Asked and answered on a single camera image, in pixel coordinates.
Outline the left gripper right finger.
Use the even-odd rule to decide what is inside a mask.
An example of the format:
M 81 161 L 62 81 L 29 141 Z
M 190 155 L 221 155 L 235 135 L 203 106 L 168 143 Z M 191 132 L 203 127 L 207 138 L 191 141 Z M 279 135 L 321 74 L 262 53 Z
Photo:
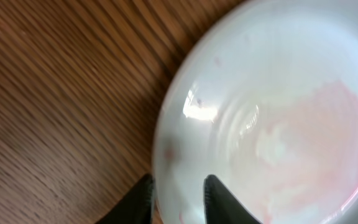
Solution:
M 260 224 L 215 175 L 204 180 L 206 224 Z

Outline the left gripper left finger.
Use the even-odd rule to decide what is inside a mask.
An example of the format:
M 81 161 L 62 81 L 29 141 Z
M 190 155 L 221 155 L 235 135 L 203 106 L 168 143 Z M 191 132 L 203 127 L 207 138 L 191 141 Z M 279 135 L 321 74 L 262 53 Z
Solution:
M 154 179 L 145 174 L 97 224 L 151 224 Z

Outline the light blue plate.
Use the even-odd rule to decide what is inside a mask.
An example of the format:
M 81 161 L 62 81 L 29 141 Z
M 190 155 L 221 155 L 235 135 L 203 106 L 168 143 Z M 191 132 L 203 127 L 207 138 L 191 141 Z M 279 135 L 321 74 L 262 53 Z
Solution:
M 164 223 L 204 223 L 215 175 L 262 223 L 358 223 L 358 1 L 247 1 L 168 89 L 154 140 Z

